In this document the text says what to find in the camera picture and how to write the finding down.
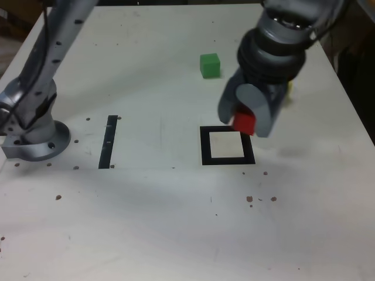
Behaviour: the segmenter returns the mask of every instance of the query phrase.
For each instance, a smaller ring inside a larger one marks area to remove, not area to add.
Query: tabletop
[[[269,138],[244,144],[217,117],[261,11],[93,10],[54,77],[68,148],[35,163],[0,154],[2,280],[375,280],[375,148],[321,46]],[[202,79],[206,53],[220,78]],[[111,168],[98,169],[109,116]],[[202,165],[207,146],[243,159],[244,145],[253,163]]]

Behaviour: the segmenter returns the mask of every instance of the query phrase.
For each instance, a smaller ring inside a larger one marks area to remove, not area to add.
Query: metal base plate
[[[6,158],[20,158],[25,161],[43,161],[55,157],[62,153],[70,143],[69,128],[60,121],[54,122],[56,133],[48,142],[38,143],[37,145],[16,144],[21,140],[17,136],[7,136],[2,150]]]

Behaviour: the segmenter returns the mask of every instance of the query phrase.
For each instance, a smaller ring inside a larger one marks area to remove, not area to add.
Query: cube
[[[220,60],[216,53],[200,55],[200,72],[203,78],[220,77]]]

